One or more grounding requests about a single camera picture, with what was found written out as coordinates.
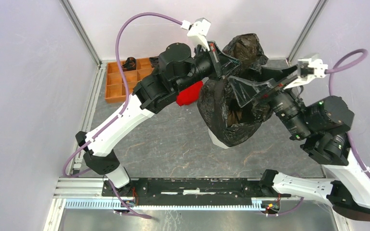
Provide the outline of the black plastic trash bag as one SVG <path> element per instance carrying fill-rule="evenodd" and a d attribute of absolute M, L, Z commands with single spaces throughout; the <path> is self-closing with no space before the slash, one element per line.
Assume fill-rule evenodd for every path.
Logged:
<path fill-rule="evenodd" d="M 241 62 L 234 76 L 250 81 L 256 82 L 261 66 L 268 61 L 255 33 L 235 36 L 222 51 Z M 229 147 L 248 140 L 273 114 L 268 104 L 239 107 L 227 79 L 208 79 L 200 90 L 197 107 L 208 129 Z"/>

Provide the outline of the white plastic trash bin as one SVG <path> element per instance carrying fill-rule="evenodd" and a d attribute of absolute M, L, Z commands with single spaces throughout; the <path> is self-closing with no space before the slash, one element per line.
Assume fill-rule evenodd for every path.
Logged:
<path fill-rule="evenodd" d="M 214 134 L 213 134 L 213 132 L 210 130 L 210 129 L 208 129 L 208 135 L 209 135 L 209 137 L 210 137 L 210 139 L 211 139 L 211 141 L 212 141 L 212 143 L 214 144 L 214 145 L 216 145 L 216 146 L 218 146 L 218 147 L 220 147 L 220 148 L 222 148 L 222 149 L 229 149 L 230 147 L 229 146 L 227 146 L 226 144 L 224 144 L 223 142 L 221 142 Z"/>

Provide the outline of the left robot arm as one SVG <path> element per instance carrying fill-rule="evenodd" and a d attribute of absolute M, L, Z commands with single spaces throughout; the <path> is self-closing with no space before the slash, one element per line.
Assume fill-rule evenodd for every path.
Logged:
<path fill-rule="evenodd" d="M 131 179 L 113 149 L 128 133 L 145 120 L 176 101 L 180 92 L 205 77 L 222 80 L 241 62 L 223 53 L 214 41 L 208 48 L 191 48 L 184 43 L 169 45 L 159 56 L 159 64 L 150 75 L 139 81 L 126 102 L 90 132 L 79 131 L 75 137 L 85 153 L 86 166 L 99 175 L 105 175 L 114 184 L 120 196 L 132 191 Z"/>

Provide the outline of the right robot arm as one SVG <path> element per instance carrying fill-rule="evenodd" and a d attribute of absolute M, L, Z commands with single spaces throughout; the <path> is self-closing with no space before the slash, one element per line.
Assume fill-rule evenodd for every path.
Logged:
<path fill-rule="evenodd" d="M 291 194 L 332 207 L 343 217 L 370 222 L 370 179 L 357 162 L 348 132 L 354 113 L 338 96 L 306 106 L 291 91 L 312 77 L 325 75 L 324 64 L 298 64 L 287 69 L 264 67 L 258 82 L 230 76 L 240 107 L 267 103 L 301 149 L 332 174 L 332 179 L 306 180 L 266 170 L 259 183 L 264 196 Z"/>

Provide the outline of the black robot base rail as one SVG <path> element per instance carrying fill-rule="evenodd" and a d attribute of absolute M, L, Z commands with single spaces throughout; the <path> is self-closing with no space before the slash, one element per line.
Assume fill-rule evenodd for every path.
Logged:
<path fill-rule="evenodd" d="M 251 199 L 289 198 L 256 178 L 132 178 L 118 189 L 136 205 L 251 205 Z"/>

